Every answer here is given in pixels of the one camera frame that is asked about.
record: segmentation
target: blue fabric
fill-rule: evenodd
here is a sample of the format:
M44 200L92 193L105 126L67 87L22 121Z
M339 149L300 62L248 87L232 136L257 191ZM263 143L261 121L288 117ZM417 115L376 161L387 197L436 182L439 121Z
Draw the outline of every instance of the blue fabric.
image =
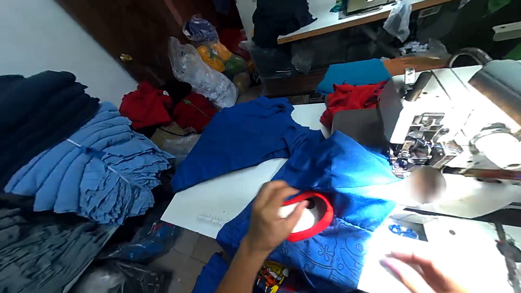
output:
M215 253L212 255L207 264L204 265L203 270L192 290L192 293L213 293L219 287L222 278L224 278L228 264L222 259L220 255Z
M395 207L394 201L368 196L372 187L397 182L387 159L336 131L327 140L308 140L275 174L302 191L326 194L334 210L328 228L312 238L284 241L269 258L299 268L320 292L354 290L364 265L366 241ZM252 203L217 235L234 255L247 232Z
M383 62L379 59L329 65L324 79L318 84L317 92L330 94L333 84L348 83L352 86L379 83L391 78Z
M224 108L205 127L199 141L179 165L171 184L174 192L272 158L287 158L308 139L324 139L291 118L285 97L265 96Z
M75 212L122 224L154 204L151 189L172 155L130 129L131 121L105 102L70 141L62 141L19 169L6 192L35 196L34 210Z

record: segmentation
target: red neckband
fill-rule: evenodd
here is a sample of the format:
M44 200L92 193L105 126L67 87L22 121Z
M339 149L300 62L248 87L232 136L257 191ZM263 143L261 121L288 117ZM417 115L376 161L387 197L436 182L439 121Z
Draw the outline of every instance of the red neckband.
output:
M324 214L324 217L322 217L322 219L320 221L318 221L318 223L316 223L315 225L313 225L313 227L311 227L309 229L306 229L306 230L300 231L300 232L291 233L286 238L287 241L297 242L297 241L301 241L301 240L304 240L307 238L311 238L311 237L317 235L318 233L324 231L329 226L329 224L331 224L331 221L333 220L333 207L321 193L314 192L314 191L304 191L301 194L299 194L298 196L284 202L284 204L282 206L297 203L297 202L300 202L300 201L303 201L303 200L306 200L306 199L312 198L312 197L318 197L326 203L326 213Z

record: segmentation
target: black fabric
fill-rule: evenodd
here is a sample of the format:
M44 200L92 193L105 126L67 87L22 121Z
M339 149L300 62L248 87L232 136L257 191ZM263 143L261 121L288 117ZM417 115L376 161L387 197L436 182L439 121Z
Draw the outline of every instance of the black fabric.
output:
M70 72L0 76L0 190L33 157L92 119L99 99Z
M292 33L317 20L307 0L258 0L253 13L253 41L259 47L276 47L280 35Z
M177 79L167 80L166 83L160 88L168 93L172 98L172 109L176 107L177 103L184 99L187 95L192 92L192 85L179 81Z
M84 220L2 205L0 292L62 292L94 260L113 229Z

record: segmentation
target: tile floor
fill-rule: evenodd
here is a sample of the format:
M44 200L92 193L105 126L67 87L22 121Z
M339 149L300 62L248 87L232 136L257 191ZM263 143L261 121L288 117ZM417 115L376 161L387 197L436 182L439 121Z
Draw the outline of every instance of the tile floor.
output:
M183 229L172 249L150 267L172 272L168 293L190 293L203 266L222 248L213 238Z

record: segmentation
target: person's hand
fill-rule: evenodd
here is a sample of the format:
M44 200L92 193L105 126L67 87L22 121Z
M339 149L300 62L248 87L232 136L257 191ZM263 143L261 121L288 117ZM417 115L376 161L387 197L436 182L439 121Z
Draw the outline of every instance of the person's hand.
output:
M391 252L391 255L382 262L412 293L468 292L437 269L432 261L417 255Z
M278 211L287 197L298 192L281 180L263 184L253 203L250 228L242 242L250 253L267 256L291 234L307 201L299 203L286 218L280 218Z

